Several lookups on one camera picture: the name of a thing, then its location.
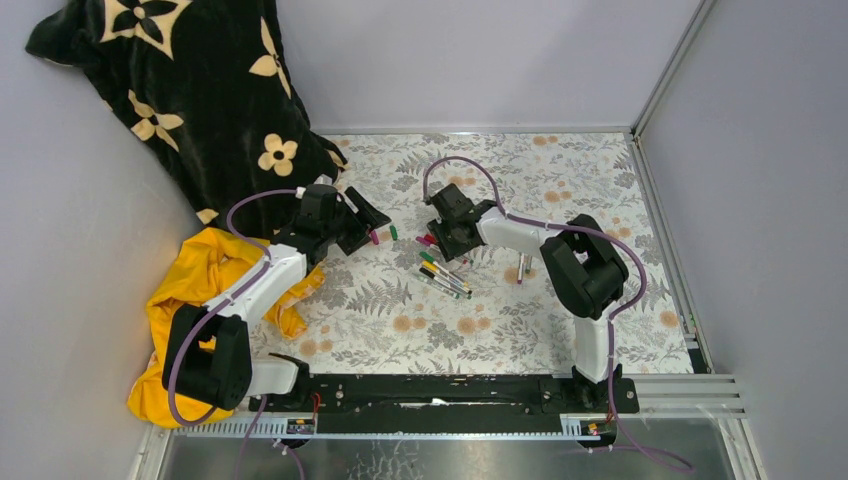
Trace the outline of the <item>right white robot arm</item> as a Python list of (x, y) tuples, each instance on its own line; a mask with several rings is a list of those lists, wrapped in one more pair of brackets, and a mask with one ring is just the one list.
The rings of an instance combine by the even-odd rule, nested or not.
[(597, 412), (613, 398), (619, 364), (609, 343), (604, 311), (621, 299), (629, 271), (593, 217), (579, 215), (556, 226), (503, 211), (493, 200), (475, 204), (450, 184), (424, 203), (437, 217), (427, 224), (446, 260), (477, 247), (508, 248), (544, 265), (557, 299), (575, 318), (575, 402)]

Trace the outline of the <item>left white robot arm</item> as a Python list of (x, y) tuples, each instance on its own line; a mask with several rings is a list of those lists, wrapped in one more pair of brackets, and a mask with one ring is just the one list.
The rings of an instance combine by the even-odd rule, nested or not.
[(309, 401), (305, 363), (277, 354), (252, 355), (250, 333), (282, 296), (313, 273), (331, 246), (352, 255), (391, 219), (356, 189), (310, 184), (292, 191), (298, 210), (261, 245), (260, 258), (228, 289), (201, 306), (183, 305), (171, 321), (162, 385), (177, 422), (191, 425), (179, 397), (233, 410), (244, 399), (272, 398), (288, 411)]

